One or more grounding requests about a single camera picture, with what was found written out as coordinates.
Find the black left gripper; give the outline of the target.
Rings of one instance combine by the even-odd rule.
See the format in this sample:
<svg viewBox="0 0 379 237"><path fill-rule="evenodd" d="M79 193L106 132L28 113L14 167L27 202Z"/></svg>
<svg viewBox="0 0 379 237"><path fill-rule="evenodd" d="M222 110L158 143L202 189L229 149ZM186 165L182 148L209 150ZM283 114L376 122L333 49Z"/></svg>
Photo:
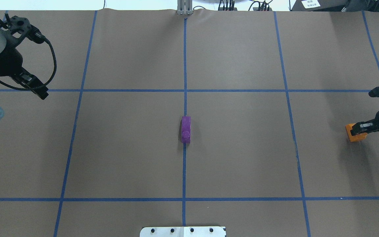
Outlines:
<svg viewBox="0 0 379 237"><path fill-rule="evenodd" d="M23 68L23 57L16 47L24 39L37 44L44 43L47 39L27 18L16 15L9 17L7 14L5 17L5 20L0 19L0 77L11 77L17 84L44 100L49 96L48 87Z"/></svg>

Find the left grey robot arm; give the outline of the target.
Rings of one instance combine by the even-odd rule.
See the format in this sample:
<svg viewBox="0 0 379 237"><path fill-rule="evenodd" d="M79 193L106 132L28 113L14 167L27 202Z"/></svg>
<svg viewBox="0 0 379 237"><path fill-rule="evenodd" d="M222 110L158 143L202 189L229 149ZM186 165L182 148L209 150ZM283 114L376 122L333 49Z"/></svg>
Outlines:
<svg viewBox="0 0 379 237"><path fill-rule="evenodd" d="M49 46L54 69L47 82L43 83L23 67L23 57L17 46L24 39ZM0 84L12 90L31 91L44 100L48 97L48 84L54 79L56 72L57 59L50 40L29 19L16 15L10 17L5 13L5 20L0 18Z"/></svg>

